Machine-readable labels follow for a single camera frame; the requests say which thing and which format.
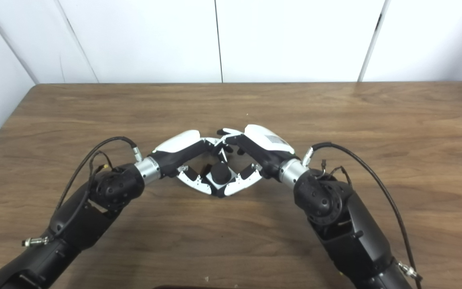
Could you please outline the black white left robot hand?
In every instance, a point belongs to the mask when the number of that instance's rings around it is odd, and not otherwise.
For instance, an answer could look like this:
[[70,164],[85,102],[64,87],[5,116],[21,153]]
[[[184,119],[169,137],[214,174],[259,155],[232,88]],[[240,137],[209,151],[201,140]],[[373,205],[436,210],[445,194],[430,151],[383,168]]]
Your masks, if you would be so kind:
[[211,185],[186,163],[204,153],[211,152],[219,140],[201,137],[198,130],[186,130],[157,146],[147,157],[156,163],[159,179],[177,177],[189,187],[211,195]]

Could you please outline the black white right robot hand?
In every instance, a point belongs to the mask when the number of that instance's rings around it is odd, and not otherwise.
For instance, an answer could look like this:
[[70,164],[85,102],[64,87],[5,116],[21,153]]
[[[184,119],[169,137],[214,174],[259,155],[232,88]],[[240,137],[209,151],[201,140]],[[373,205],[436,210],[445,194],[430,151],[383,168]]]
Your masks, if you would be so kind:
[[217,131],[221,139],[217,142],[218,149],[225,146],[237,146],[238,154],[247,154],[255,160],[255,164],[247,166],[229,183],[217,189],[215,196],[224,198],[251,187],[261,179],[275,179],[287,185],[290,191],[296,186],[300,173],[292,176],[290,168],[294,163],[300,163],[295,150],[284,139],[267,128],[248,124],[244,132],[230,128]]

